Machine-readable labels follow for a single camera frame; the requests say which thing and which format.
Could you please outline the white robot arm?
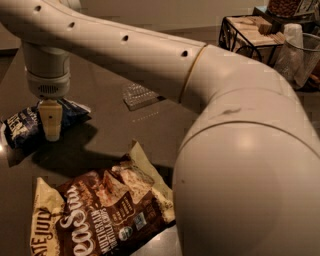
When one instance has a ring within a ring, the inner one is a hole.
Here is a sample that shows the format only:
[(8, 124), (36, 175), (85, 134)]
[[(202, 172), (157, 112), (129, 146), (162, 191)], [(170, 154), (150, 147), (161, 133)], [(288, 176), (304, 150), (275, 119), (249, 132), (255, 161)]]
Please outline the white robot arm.
[(22, 40), (60, 48), (198, 113), (173, 175), (183, 256), (320, 256), (320, 145), (290, 84), (199, 41), (0, 0)]

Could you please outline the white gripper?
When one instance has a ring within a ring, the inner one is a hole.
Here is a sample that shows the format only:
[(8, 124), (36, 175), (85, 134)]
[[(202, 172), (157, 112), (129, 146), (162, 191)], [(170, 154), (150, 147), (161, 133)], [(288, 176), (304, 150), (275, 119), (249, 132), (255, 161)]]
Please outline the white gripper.
[(70, 89), (70, 54), (64, 50), (22, 42), (25, 74), (30, 91), (39, 99), (38, 110), (47, 141), (60, 138), (63, 109), (56, 101)]

